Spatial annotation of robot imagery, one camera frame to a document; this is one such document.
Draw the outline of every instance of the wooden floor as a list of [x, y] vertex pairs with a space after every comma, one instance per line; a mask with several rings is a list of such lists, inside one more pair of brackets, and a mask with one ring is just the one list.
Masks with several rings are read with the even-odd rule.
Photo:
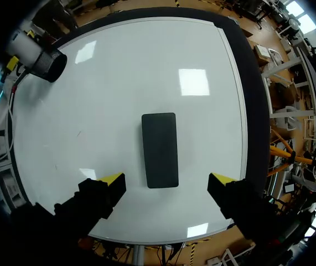
[[[288, 57], [286, 52], [284, 51], [281, 42], [277, 34], [274, 32], [276, 25], [269, 18], [265, 18], [262, 22], [262, 30], [259, 30], [257, 24], [247, 18], [239, 18], [239, 16], [232, 11], [227, 9], [221, 9], [219, 6], [199, 0], [179, 0], [181, 7], [202, 9], [209, 12], [214, 12], [217, 14], [221, 14], [223, 16], [230, 16], [236, 18], [241, 28], [247, 30], [253, 35], [249, 37], [249, 40], [254, 41], [262, 46], [272, 48], [278, 51], [283, 60], [288, 61]], [[113, 6], [105, 7], [103, 9], [94, 9], [87, 13], [84, 13], [80, 16], [76, 17], [79, 26], [82, 26], [86, 23], [94, 21], [95, 19], [99, 19], [105, 17], [113, 12], [125, 11], [130, 9], [137, 8], [148, 8], [148, 7], [176, 7], [174, 0], [127, 0], [120, 1]], [[90, 10], [95, 8], [95, 5], [91, 4], [86, 7], [86, 10]], [[283, 71], [279, 73], [279, 75], [284, 78], [291, 80], [291, 75], [288, 71]], [[246, 246], [250, 244], [250, 241], [244, 239], [243, 235], [239, 231], [237, 227], [233, 227], [224, 232], [218, 233], [212, 237], [207, 237], [205, 239], [210, 239], [209, 241], [198, 243], [195, 247], [194, 257], [193, 257], [193, 265], [204, 265], [206, 260], [209, 258], [213, 258], [215, 256], [221, 256], [226, 248], [230, 248], [232, 252], [238, 252], [238, 249], [242, 246]], [[121, 249], [118, 257], [124, 252], [124, 249]], [[98, 254], [102, 254], [102, 248], [97, 249]], [[190, 254], [191, 247], [185, 247], [176, 263], [176, 265], [190, 265]], [[170, 251], [166, 251], [166, 257], [170, 255]], [[175, 264], [177, 256], [171, 262], [173, 265]], [[156, 249], [146, 249], [144, 256], [145, 265], [160, 265], [160, 261], [157, 256]]]

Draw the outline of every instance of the yellow tape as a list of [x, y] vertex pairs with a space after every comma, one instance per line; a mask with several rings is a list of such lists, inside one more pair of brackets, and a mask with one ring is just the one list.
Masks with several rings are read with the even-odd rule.
[[108, 185], [111, 185], [111, 183], [116, 180], [116, 178], [118, 178], [121, 174], [123, 173], [117, 173], [115, 175], [112, 176], [105, 176], [101, 179], [97, 179], [98, 181], [102, 181], [102, 182], [106, 182]]
[[7, 69], [9, 69], [10, 71], [13, 71], [18, 62], [19, 62], [19, 58], [13, 56], [7, 64]]
[[195, 246], [196, 246], [196, 244], [193, 243], [193, 244], [192, 244], [192, 248], [191, 248], [190, 266], [193, 265], [193, 256], [194, 256], [194, 254], [195, 254]]
[[35, 34], [32, 30], [29, 30], [29, 32], [27, 33], [27, 36], [31, 36], [32, 38], [35, 38]]
[[227, 183], [230, 183], [232, 181], [237, 181], [233, 178], [230, 178], [230, 177], [227, 177], [227, 176], [222, 176], [218, 173], [212, 173], [224, 186], [227, 184]]

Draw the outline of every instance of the desk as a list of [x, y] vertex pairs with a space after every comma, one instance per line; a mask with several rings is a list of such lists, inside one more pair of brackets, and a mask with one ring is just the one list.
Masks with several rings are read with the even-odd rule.
[[[68, 56], [62, 76], [50, 84], [29, 75], [14, 99], [14, 154], [32, 203], [53, 212], [85, 178], [124, 172], [127, 192], [90, 235], [162, 244], [229, 225], [206, 191], [210, 172], [249, 178], [262, 191], [266, 96], [256, 62], [237, 63], [253, 55], [233, 21], [193, 9], [141, 9], [95, 21], [61, 41]], [[256, 109], [254, 93], [262, 99]], [[176, 114], [176, 188], [146, 184], [141, 116], [157, 112]], [[265, 134], [249, 137], [256, 123]]]

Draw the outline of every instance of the white table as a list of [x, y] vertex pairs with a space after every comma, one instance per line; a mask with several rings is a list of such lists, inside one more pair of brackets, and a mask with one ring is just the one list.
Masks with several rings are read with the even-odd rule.
[[[160, 244], [226, 229], [208, 175], [244, 178], [247, 124], [223, 30], [196, 19], [133, 19], [60, 50], [62, 76], [50, 84], [29, 75], [14, 99], [14, 152], [29, 200], [54, 213], [84, 179], [124, 172], [127, 192], [91, 236]], [[176, 188], [147, 187], [141, 116], [158, 112], [176, 114]]]

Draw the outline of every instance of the orange frame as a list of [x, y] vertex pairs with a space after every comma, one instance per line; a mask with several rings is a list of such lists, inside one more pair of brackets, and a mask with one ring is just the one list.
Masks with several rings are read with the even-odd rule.
[[[290, 158], [292, 156], [292, 152], [293, 152], [293, 149], [290, 147], [290, 145], [288, 144], [287, 141], [285, 141], [281, 136], [280, 134], [278, 134], [275, 130], [271, 129], [275, 134], [276, 136], [278, 137], [278, 139], [285, 145], [287, 151], [283, 151], [277, 147], [274, 147], [272, 145], [270, 145], [270, 154], [271, 155], [275, 155], [275, 156], [278, 156], [278, 157], [282, 157], [282, 158]], [[308, 165], [311, 165], [313, 163], [313, 160], [311, 159], [307, 159], [307, 158], [304, 158], [304, 157], [300, 157], [300, 156], [296, 156], [294, 158], [294, 160], [296, 162], [302, 162], [302, 163], [306, 163]], [[289, 163], [284, 163], [283, 165], [281, 165], [280, 167], [276, 168], [276, 169], [273, 169], [271, 172], [269, 172], [267, 174], [267, 176], [272, 176], [274, 175], [275, 173], [277, 172], [280, 172], [282, 170], [284, 170], [285, 168], [287, 168], [290, 164]]]

